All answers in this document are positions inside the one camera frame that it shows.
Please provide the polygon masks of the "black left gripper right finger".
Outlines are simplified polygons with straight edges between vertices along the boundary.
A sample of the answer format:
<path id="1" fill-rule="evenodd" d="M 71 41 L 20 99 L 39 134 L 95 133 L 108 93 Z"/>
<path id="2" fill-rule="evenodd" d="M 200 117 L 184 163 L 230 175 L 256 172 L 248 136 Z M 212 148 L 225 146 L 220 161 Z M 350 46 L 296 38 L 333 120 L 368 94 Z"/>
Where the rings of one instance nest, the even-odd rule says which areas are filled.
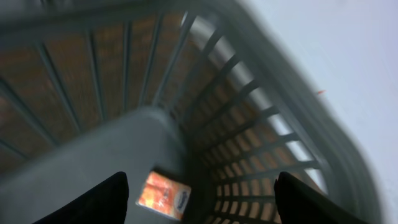
<path id="1" fill-rule="evenodd" d="M 288 172 L 274 184 L 282 224 L 366 224 Z"/>

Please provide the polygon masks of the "small orange snack packet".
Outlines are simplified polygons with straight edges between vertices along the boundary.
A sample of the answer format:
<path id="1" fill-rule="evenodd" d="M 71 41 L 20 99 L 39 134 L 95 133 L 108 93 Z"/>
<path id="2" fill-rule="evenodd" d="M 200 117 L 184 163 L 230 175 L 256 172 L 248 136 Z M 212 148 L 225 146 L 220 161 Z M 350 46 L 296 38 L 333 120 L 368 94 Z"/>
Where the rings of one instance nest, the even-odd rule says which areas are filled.
<path id="1" fill-rule="evenodd" d="M 136 205 L 173 220 L 182 220 L 192 188 L 151 171 Z"/>

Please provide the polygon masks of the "grey plastic mesh basket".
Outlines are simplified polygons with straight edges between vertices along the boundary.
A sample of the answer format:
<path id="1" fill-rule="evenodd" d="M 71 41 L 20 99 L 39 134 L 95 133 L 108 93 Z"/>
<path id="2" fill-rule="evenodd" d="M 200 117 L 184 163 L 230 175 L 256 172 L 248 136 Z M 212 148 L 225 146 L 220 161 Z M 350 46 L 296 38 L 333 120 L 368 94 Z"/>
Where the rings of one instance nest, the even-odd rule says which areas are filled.
<path id="1" fill-rule="evenodd" d="M 369 169 L 237 1 L 2 1 L 1 222 L 34 223 L 117 172 L 126 223 L 151 171 L 182 223 L 280 223 L 288 172 L 382 223 Z"/>

